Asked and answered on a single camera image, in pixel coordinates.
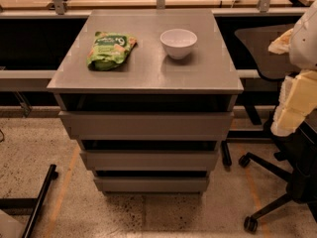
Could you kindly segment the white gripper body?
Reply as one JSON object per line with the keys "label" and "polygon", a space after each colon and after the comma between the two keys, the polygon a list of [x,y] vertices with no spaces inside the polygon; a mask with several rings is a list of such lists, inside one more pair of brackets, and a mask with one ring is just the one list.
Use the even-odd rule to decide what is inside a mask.
{"label": "white gripper body", "polygon": [[286,137],[293,132],[292,127],[289,125],[291,111],[286,107],[286,100],[292,87],[292,80],[292,77],[287,76],[283,81],[278,97],[279,103],[273,114],[270,131],[278,137]]}

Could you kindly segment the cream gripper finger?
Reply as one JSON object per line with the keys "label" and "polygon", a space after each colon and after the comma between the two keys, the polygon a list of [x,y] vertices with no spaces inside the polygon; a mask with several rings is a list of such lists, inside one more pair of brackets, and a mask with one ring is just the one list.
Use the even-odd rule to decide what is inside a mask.
{"label": "cream gripper finger", "polygon": [[279,131],[294,132],[304,121],[305,116],[291,109],[281,109],[276,118]]}
{"label": "cream gripper finger", "polygon": [[309,115],[317,107],[316,70],[302,70],[292,79],[285,107],[301,115]]}

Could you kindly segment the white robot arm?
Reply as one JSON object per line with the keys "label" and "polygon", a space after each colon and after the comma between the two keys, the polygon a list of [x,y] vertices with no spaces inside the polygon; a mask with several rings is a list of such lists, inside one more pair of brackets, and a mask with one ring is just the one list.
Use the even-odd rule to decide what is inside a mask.
{"label": "white robot arm", "polygon": [[294,78],[287,76],[282,83],[270,127],[273,135],[287,137],[317,108],[317,1],[268,50],[289,53],[290,62],[300,68]]}

